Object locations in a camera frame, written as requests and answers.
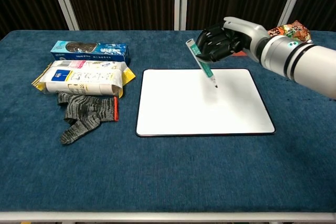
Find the snack bag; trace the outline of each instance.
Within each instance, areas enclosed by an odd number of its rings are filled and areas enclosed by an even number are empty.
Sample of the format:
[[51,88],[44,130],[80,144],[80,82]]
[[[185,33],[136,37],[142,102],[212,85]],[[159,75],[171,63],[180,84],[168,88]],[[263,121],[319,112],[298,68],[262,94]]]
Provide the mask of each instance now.
[[297,20],[292,24],[278,26],[268,31],[269,36],[285,35],[292,39],[307,41],[311,39],[310,31]]
[[45,93],[118,95],[135,78],[125,62],[57,60],[32,82]]

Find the white table edge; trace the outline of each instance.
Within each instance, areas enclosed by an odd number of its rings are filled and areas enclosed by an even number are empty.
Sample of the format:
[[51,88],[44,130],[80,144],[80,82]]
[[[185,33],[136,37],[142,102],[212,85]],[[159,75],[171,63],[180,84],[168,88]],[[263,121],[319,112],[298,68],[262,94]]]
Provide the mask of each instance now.
[[0,222],[334,222],[332,212],[0,212]]

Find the box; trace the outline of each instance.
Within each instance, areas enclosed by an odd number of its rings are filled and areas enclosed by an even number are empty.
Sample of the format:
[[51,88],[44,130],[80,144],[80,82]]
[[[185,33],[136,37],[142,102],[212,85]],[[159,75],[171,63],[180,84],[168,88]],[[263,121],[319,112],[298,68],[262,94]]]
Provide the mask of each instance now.
[[127,44],[84,43],[74,41],[56,42],[50,51],[55,60],[102,60],[129,63]]

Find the blue carpet surface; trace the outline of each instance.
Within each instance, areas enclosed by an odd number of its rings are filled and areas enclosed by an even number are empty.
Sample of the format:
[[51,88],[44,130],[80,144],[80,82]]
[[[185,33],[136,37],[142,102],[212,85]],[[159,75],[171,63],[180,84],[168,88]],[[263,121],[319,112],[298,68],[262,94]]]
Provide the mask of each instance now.
[[[0,41],[0,211],[336,212],[336,102],[247,57],[212,67],[250,70],[274,135],[136,136],[143,70],[197,68],[184,43],[198,34],[18,30]],[[336,33],[312,39],[336,49]],[[56,96],[30,84],[57,40],[128,43],[137,76],[119,122],[69,146]]]

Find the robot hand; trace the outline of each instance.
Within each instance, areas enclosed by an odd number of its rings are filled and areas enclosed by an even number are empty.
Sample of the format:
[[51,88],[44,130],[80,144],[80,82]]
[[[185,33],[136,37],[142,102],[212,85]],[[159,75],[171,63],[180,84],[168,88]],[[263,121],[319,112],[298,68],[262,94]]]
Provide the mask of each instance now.
[[336,99],[336,51],[286,36],[270,37],[263,26],[239,18],[206,28],[196,42],[202,62],[244,51],[264,68]]

